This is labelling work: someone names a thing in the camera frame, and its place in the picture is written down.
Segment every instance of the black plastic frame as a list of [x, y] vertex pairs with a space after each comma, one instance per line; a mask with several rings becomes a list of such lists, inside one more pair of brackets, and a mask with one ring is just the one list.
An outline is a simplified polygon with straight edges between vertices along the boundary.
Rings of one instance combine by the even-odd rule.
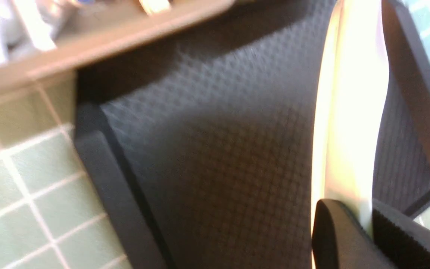
[[[430, 60], [408, 8], [399, 0], [385, 0], [382, 12], [391, 71], [411, 112], [430, 164]], [[415, 217], [429, 206], [430, 190], [404, 214]]]

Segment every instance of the tile floor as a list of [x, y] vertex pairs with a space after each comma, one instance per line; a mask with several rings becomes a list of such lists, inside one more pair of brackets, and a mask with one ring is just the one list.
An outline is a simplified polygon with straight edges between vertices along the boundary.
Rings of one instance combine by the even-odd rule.
[[[430, 57], [430, 0], [405, 3]], [[0, 96], [0, 268], [131, 268], [72, 144], [74, 85]], [[416, 221], [430, 229], [430, 208]]]

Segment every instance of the black mesh fabric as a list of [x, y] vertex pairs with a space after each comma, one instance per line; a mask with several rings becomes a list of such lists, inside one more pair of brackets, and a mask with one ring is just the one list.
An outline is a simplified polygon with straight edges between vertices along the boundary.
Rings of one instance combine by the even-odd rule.
[[[334, 3], [241, 6], [81, 71], [177, 267], [311, 267], [314, 107]], [[389, 91], [374, 196], [404, 210], [429, 167], [395, 81]]]

